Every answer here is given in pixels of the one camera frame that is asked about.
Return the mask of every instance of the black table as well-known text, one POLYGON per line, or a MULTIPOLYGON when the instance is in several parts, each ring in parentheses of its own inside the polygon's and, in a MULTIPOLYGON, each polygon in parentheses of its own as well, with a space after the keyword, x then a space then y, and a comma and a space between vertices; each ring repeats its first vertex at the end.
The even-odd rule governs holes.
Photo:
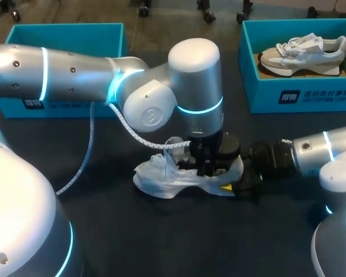
MULTIPOLYGON (((346 113, 251 115, 237 53, 221 54, 224 128, 237 134, 243 147, 346 125, 346 113)), ((136 55, 151 66, 167 59, 167 53, 136 55)), ((87 119, 5 120, 0 113, 0 127, 12 148, 55 189, 71 179, 87 148, 87 119)), ((145 137, 163 143, 182 131, 173 117, 145 137)), ((265 184, 258 205, 200 190, 159 200, 132 182, 135 166, 154 153, 117 119, 97 120, 88 168, 60 198, 95 276, 315 276, 310 242, 323 213, 317 179, 265 184)))

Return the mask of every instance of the shoe tongue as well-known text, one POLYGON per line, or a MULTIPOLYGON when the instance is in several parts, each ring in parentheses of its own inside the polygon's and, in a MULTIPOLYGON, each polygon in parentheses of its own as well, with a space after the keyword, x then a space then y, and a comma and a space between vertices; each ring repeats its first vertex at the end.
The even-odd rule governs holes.
POLYGON ((303 43, 303 42, 308 42, 311 39, 315 39, 317 36, 314 33, 310 33, 306 36, 303 36, 302 38, 299 38, 298 41, 303 43))
POLYGON ((319 36, 317 38, 312 38, 304 43, 299 44, 299 47, 304 49, 307 49, 313 46, 318 46, 321 50, 323 50, 323 38, 319 36))

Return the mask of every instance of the cardboard box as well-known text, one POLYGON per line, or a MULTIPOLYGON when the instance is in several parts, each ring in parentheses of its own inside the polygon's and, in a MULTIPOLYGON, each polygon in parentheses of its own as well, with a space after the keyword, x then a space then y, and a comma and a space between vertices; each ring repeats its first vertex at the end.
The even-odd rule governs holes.
MULTIPOLYGON (((122 57, 127 44, 123 24, 44 24, 15 25, 6 43, 70 51, 97 57, 122 57)), ((82 118, 89 117, 90 102, 39 102, 38 99, 0 98, 6 118, 82 118)), ((102 103, 96 117, 115 117, 102 103)))
POLYGON ((339 77, 302 71, 282 78, 258 69, 256 53, 310 33, 346 37, 346 19, 244 21, 238 60, 252 113, 346 111, 346 59, 339 77))

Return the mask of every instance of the shoe box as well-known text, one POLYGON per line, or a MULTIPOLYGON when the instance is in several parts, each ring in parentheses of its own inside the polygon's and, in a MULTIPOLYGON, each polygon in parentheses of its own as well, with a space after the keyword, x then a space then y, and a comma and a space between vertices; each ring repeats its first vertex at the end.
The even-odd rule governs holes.
POLYGON ((346 58, 337 77, 306 70, 277 77, 259 67, 259 53, 310 33, 346 37, 346 18, 243 22, 238 61, 251 113, 346 111, 346 58))

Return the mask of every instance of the white sneaker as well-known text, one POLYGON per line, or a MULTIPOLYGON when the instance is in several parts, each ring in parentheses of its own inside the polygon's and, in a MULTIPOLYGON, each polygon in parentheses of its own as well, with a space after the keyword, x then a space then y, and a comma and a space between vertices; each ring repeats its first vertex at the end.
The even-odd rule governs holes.
POLYGON ((171 199, 181 190, 196 186, 218 196, 234 196, 234 193, 221 188, 241 179, 243 162, 240 156, 234 160, 230 170, 216 177, 197 176, 197 170, 180 170, 171 155, 157 154, 151 160, 137 166, 133 182, 141 191, 155 197, 171 199))
POLYGON ((281 76, 291 76, 301 69, 318 74, 338 76, 340 64, 346 57, 346 38, 323 39, 313 33, 303 38, 277 44, 259 55, 261 65, 281 76))

